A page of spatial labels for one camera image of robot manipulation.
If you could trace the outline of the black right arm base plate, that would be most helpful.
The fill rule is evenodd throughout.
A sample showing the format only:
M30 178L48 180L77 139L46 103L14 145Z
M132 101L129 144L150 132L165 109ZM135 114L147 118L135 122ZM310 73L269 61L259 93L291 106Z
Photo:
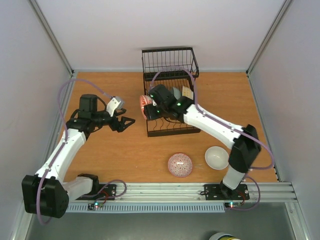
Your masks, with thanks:
M205 184L201 196L205 196L208 201L235 201L235 200L249 200L249 190L246 184L239 184L234 190L223 186L222 184Z

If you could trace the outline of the white ceramic bowl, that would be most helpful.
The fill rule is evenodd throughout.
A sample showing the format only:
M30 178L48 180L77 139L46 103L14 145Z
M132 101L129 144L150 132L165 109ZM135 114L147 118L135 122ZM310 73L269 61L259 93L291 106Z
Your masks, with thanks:
M228 152L219 146L209 147L204 158L207 165L214 170L223 170L229 165Z

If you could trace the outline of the sun pattern ceramic bowl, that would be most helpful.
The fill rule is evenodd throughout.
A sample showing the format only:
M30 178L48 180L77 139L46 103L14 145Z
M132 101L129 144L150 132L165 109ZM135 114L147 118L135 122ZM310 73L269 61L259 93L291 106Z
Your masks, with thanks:
M194 92L189 87L186 87L186 86L182 87L182 94L181 95L184 97L187 97L191 100L194 99Z

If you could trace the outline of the pink circle pattern bowl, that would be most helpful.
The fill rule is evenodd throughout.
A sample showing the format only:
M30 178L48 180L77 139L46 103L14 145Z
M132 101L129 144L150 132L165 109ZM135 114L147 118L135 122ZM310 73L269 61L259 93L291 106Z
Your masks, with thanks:
M188 155L178 152L169 158L167 167L173 176L185 178L191 174L193 162Z

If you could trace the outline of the mint green ceramic bowl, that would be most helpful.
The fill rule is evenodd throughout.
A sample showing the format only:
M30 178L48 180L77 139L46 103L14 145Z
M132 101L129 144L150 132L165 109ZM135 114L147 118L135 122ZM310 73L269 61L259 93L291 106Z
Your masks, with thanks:
M182 96L182 93L181 91L176 88L176 87L172 87L170 92L173 94L173 96L178 100L181 96Z

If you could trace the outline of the black wire dish rack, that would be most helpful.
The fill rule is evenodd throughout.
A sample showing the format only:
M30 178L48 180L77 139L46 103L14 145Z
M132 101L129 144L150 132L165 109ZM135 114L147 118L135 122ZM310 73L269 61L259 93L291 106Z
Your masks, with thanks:
M157 72L161 72L153 85L164 85L168 90L183 91L183 88L194 89L188 73L196 79L199 77L199 65L191 46L146 48L141 51L144 94L148 93L152 80ZM164 137L182 134L196 134L201 130L173 120L158 118L146 121L148 137Z

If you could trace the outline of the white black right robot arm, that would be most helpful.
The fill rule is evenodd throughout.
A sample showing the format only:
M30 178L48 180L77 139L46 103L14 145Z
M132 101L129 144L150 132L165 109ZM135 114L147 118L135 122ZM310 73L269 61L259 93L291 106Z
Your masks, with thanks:
M187 96L177 99L162 84L151 88L147 95L151 103L143 107L143 112L148 120L169 118L196 127L230 149L229 167L219 188L224 198L234 197L240 182L261 152L256 128L250 124L243 127L223 120Z

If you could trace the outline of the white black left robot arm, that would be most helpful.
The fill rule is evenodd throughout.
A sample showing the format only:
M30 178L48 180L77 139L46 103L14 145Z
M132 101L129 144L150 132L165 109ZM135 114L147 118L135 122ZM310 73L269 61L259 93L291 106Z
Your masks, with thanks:
M34 174L26 175L21 183L24 209L29 214L61 218L69 202L79 198L96 199L102 192L99 178L89 173L79 174L75 180L64 182L74 157L89 136L104 126L118 133L135 120L124 117L124 100L113 96L108 103L95 94L83 94L79 107L66 122L63 135L44 165Z

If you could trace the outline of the red floral pattern bowl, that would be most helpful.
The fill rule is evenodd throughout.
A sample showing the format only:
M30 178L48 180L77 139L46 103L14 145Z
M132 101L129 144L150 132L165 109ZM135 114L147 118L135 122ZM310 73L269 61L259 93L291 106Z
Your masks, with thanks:
M144 113L144 108L145 108L146 105L150 105L150 104L152 105L153 104L153 100L148 95L140 95L139 96L139 104L140 104L140 109L141 109L142 115L143 115L144 119L147 120L147 116Z

